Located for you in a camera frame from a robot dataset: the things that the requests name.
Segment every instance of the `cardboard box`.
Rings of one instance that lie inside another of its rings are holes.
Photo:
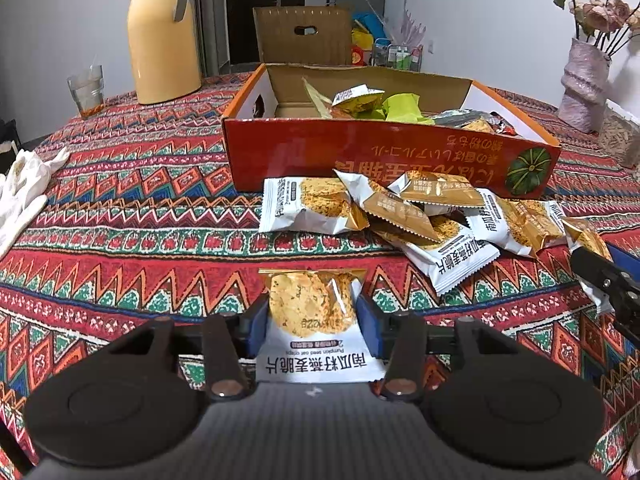
[[[351,13],[338,7],[254,7],[260,61],[351,64]]]
[[[302,77],[333,98],[366,83],[420,96],[423,112],[472,108],[498,112],[520,137],[386,121],[321,119]],[[407,170],[466,176],[499,196],[538,198],[560,154],[558,140],[486,86],[469,79],[383,67],[261,65],[222,117],[236,189],[262,191],[280,176],[332,176],[333,169],[363,173],[388,185]]]

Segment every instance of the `yellow thermos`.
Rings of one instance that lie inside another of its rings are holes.
[[[200,88],[189,0],[131,0],[127,30],[140,104],[169,101]]]

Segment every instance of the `glass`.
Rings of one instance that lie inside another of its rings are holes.
[[[73,75],[66,80],[71,90],[78,111],[83,119],[97,114],[104,107],[104,79],[102,78],[102,66],[96,65]]]

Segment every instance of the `white wall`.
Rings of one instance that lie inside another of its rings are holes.
[[[403,1],[386,0],[385,15],[398,28]],[[625,1],[633,8],[639,0]],[[407,7],[427,25],[424,43],[434,42],[424,72],[474,78],[559,104],[575,27],[552,0],[407,0]],[[640,117],[640,55],[632,55],[639,47],[614,56],[609,96]]]
[[[105,95],[133,89],[130,0],[0,0],[0,116],[25,142],[78,113],[66,78],[102,64]]]

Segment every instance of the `box handle hole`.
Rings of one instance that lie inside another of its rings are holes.
[[[297,36],[310,36],[311,34],[317,34],[318,29],[313,25],[307,25],[306,27],[303,25],[299,25],[293,29],[293,32]]]
[[[264,117],[264,99],[261,95],[258,95],[254,103],[254,119],[259,119],[260,117]]]

